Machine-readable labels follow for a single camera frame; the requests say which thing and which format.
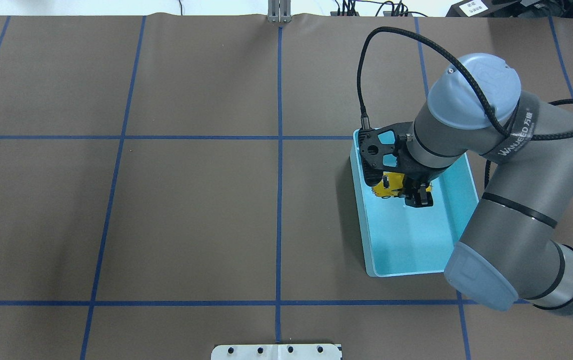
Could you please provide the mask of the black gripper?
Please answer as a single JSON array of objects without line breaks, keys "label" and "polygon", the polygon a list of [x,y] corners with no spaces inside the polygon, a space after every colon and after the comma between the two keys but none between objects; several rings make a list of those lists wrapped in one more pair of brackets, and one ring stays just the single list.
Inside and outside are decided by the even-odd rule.
[{"label": "black gripper", "polygon": [[396,135],[395,151],[397,173],[404,175],[403,193],[407,207],[433,207],[431,181],[447,170],[447,167],[430,167],[417,162],[410,154],[406,137]]}]

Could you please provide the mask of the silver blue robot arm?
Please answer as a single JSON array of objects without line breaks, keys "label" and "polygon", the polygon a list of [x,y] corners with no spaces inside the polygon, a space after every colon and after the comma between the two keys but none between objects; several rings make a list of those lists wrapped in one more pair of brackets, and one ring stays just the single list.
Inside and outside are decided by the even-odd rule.
[{"label": "silver blue robot arm", "polygon": [[455,244],[444,275],[488,308],[505,312],[518,299],[573,318],[573,248],[553,240],[573,198],[573,112],[522,91],[517,72],[496,55],[463,55],[499,133],[461,71],[449,66],[410,127],[408,153],[428,168],[451,166],[472,151],[497,167]]}]

